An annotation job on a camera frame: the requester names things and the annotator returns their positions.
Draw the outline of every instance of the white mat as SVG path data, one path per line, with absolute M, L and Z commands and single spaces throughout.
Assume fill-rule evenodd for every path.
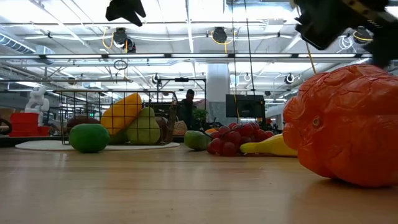
M 171 147 L 179 147 L 179 143 L 171 142 L 164 146 L 106 146 L 105 150 L 147 150 L 147 149 L 167 149 Z M 63 145 L 61 141 L 29 141 L 15 146 L 17 149 L 38 150 L 38 151 L 73 151 L 70 145 Z

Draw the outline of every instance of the grape bunch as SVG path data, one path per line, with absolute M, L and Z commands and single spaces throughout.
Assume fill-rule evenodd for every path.
M 207 145 L 207 152 L 212 155 L 238 156 L 241 155 L 240 147 L 250 142 L 262 142 L 274 135 L 271 131 L 263 131 L 257 123 L 237 124 L 222 126 L 211 134 L 212 142 Z

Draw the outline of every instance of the green fruit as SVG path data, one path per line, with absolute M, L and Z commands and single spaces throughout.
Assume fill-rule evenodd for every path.
M 128 141 L 129 140 L 127 139 L 127 136 L 126 136 L 126 130 L 122 129 L 114 136 L 111 136 L 111 140 L 109 141 L 109 144 L 110 145 L 120 145 L 120 144 L 125 144 Z
M 100 124 L 79 124 L 69 134 L 69 144 L 82 153 L 96 153 L 105 149 L 109 132 Z
M 160 128 L 152 108 L 143 108 L 138 118 L 126 130 L 126 136 L 132 144 L 153 145 L 160 138 Z
M 184 135 L 185 145 L 197 151 L 206 150 L 210 140 L 210 137 L 199 131 L 187 131 Z

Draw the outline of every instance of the green plant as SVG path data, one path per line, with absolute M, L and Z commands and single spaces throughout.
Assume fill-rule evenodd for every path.
M 195 120 L 200 121 L 201 123 L 206 121 L 206 117 L 208 114 L 207 110 L 194 109 L 192 113 Z

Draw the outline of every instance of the toy pumpkin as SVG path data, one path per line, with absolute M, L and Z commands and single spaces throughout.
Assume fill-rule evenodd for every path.
M 308 79 L 284 110 L 285 143 L 323 177 L 398 185 L 398 77 L 352 65 Z

